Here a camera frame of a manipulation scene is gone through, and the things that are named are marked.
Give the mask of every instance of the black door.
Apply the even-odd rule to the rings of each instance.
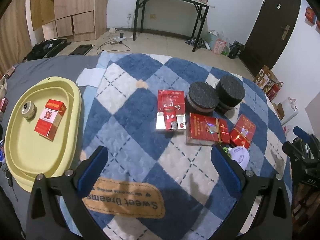
[[[240,59],[253,76],[277,62],[291,36],[301,0],[264,0]]]

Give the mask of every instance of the metal screw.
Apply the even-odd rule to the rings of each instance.
[[[250,171],[250,170],[246,170],[245,171],[245,174],[248,176],[248,177],[252,177],[254,175],[253,171]]]
[[[41,180],[41,179],[43,179],[43,177],[44,177],[44,175],[41,173],[41,174],[38,174],[37,176],[36,176],[36,180]]]
[[[276,179],[277,180],[281,180],[282,179],[282,176],[280,174],[276,174]]]
[[[73,174],[73,170],[67,170],[65,171],[64,175],[70,177]]]

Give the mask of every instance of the gray bedsheet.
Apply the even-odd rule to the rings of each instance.
[[[77,77],[84,68],[96,67],[98,58],[99,55],[57,56],[48,59],[28,61],[17,65],[16,71],[11,78],[7,80],[8,89],[6,97],[8,98],[9,103],[1,123],[4,129],[4,135],[13,107],[25,91],[41,80],[52,76],[68,78],[73,82],[76,82]],[[79,89],[81,94],[83,94],[85,87],[80,87]],[[26,231],[26,218],[30,193],[23,190],[14,180],[13,188],[19,200],[17,202],[4,175],[4,172],[0,171],[0,186],[10,198],[20,220],[22,229]]]

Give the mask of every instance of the door handle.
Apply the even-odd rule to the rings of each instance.
[[[284,40],[286,38],[288,32],[289,32],[290,26],[287,25],[285,28],[281,26],[281,28],[284,29],[284,32],[283,32],[282,37],[281,37],[281,39]]]

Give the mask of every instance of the plastic tray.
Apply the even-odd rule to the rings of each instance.
[[[67,107],[53,142],[34,131],[48,99],[61,100]],[[26,121],[20,112],[28,100],[32,100],[37,107],[31,122]],[[68,79],[47,78],[21,96],[9,120],[4,150],[8,168],[22,188],[30,192],[39,173],[55,177],[70,167],[76,148],[80,111],[80,91]]]

